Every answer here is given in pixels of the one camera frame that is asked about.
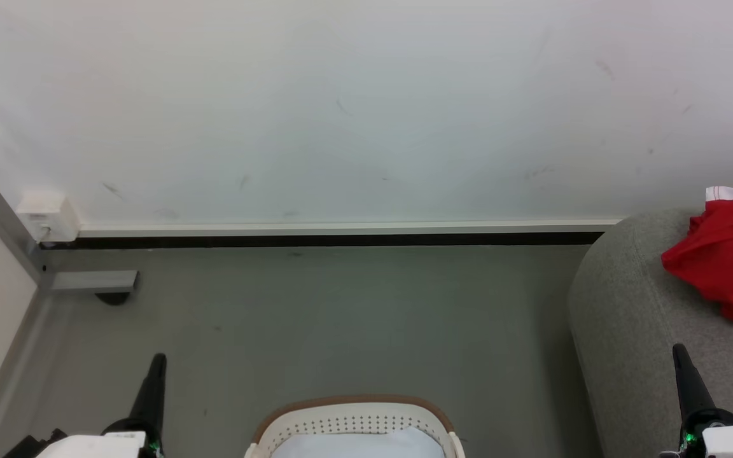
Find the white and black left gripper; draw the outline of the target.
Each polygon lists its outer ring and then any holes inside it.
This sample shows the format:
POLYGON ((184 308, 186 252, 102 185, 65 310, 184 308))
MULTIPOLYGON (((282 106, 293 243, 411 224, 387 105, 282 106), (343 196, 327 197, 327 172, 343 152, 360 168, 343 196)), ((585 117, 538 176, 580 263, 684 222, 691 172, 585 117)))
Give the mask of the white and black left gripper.
POLYGON ((164 457, 167 357, 154 354, 129 417, 100 435, 78 434, 52 441, 38 457, 164 457))

